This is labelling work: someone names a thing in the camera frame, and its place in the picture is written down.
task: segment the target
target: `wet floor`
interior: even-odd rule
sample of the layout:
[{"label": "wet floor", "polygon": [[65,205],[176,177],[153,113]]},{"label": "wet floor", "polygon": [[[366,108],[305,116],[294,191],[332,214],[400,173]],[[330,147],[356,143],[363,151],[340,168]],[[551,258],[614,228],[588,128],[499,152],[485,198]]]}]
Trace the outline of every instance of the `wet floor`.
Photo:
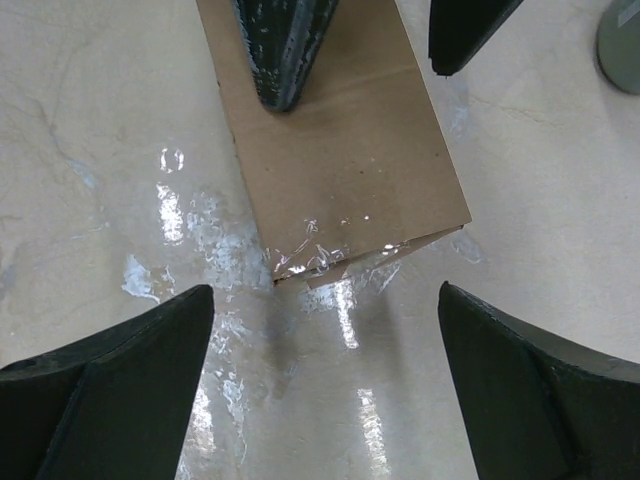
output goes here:
[{"label": "wet floor", "polygon": [[[428,4],[400,1],[425,71]],[[179,479],[477,478],[444,280],[640,361],[640,100],[594,68],[606,4],[524,2],[459,75],[426,73],[468,228],[274,291],[195,1],[0,3],[0,364],[209,283]]]}]

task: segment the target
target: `cardboard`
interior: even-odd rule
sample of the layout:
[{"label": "cardboard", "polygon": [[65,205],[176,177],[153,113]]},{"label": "cardboard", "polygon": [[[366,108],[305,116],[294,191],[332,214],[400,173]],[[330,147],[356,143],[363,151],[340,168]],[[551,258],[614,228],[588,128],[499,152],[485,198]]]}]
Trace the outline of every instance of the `cardboard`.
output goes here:
[{"label": "cardboard", "polygon": [[256,96],[231,1],[198,5],[276,283],[407,246],[398,258],[471,220],[394,0],[338,5],[285,115]]}]

